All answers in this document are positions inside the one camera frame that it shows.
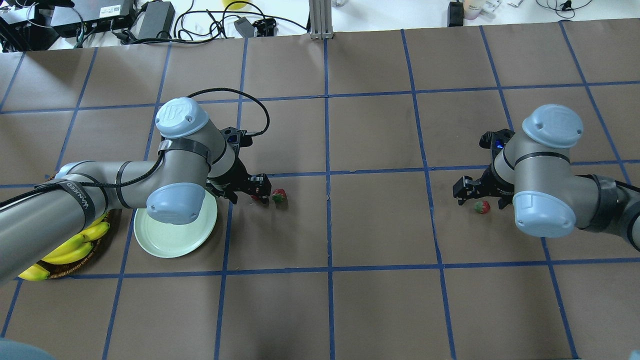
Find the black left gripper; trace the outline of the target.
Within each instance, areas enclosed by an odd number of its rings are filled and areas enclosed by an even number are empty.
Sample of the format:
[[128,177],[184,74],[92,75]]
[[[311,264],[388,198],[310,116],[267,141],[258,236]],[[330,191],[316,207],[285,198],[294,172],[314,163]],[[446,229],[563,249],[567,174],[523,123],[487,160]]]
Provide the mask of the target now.
[[224,198],[237,205],[237,193],[263,198],[262,205],[270,202],[272,184],[265,173],[249,174],[239,158],[239,149],[251,146],[253,140],[245,130],[215,126],[206,127],[206,191],[215,198]]

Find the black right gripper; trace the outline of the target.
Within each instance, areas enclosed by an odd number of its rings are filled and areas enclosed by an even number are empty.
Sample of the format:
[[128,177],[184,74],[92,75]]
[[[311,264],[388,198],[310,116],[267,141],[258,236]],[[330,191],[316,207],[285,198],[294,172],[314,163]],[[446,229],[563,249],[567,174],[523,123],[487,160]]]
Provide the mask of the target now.
[[485,132],[478,141],[478,146],[490,150],[490,165],[483,171],[478,179],[464,175],[452,186],[453,197],[457,205],[462,207],[471,199],[498,198],[499,210],[512,204],[514,198],[514,185],[500,175],[497,169],[499,160],[504,160],[502,150],[512,139],[515,132],[510,129]]

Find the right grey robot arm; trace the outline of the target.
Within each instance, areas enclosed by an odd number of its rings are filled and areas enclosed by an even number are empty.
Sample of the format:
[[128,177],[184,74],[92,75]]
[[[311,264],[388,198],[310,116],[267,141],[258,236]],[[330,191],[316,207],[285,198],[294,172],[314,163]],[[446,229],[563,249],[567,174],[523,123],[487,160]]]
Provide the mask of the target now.
[[638,249],[638,187],[572,172],[570,150],[584,131],[572,109],[546,104],[522,121],[520,132],[485,132],[478,145],[490,150],[491,162],[479,178],[459,178],[453,198],[459,205],[498,198],[500,209],[512,205],[515,226],[533,237],[557,239],[579,229],[621,237]]

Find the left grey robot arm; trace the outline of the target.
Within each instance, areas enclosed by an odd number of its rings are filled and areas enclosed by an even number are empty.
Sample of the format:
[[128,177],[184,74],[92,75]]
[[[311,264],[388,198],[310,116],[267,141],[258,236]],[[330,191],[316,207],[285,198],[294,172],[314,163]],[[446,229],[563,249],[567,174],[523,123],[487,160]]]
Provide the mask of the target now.
[[155,221],[182,226],[199,218],[206,191],[236,204],[239,192],[266,199],[266,174],[248,173],[239,150],[263,130],[218,129],[194,95],[157,111],[162,136],[155,161],[80,161],[50,181],[1,203],[0,275],[6,283],[44,259],[110,210],[141,209]]

